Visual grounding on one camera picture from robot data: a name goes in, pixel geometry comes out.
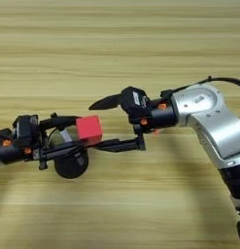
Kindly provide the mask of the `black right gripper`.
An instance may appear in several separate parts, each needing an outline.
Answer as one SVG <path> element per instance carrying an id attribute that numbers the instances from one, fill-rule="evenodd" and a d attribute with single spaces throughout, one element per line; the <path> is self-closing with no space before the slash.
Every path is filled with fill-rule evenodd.
<path id="1" fill-rule="evenodd" d="M 117 108 L 119 104 L 120 94 L 114 94 L 94 102 L 89 106 L 89 110 L 109 110 Z M 178 122 L 171 101 L 160 102 L 158 99 L 149 101 L 145 108 L 132 107 L 128 112 L 128 120 L 133 125 L 137 138 L 123 141 L 119 139 L 105 140 L 94 145 L 94 148 L 112 153 L 131 150 L 145 151 L 145 133 L 152 133 L 157 129 L 175 126 Z"/>

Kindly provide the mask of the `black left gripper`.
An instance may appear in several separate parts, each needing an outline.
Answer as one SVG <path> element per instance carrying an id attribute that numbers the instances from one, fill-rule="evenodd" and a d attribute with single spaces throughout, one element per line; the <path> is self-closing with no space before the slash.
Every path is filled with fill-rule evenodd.
<path id="1" fill-rule="evenodd" d="M 101 137 L 63 141 L 53 145 L 44 131 L 51 128 L 62 130 L 75 125 L 78 118 L 78 116 L 51 116 L 40 121 L 41 131 L 24 136 L 19 136 L 8 128 L 0 129 L 0 168 L 20 161 L 37 160 L 39 169 L 44 170 L 48 168 L 47 160 L 71 157 L 87 148 L 95 147 L 102 141 Z"/>

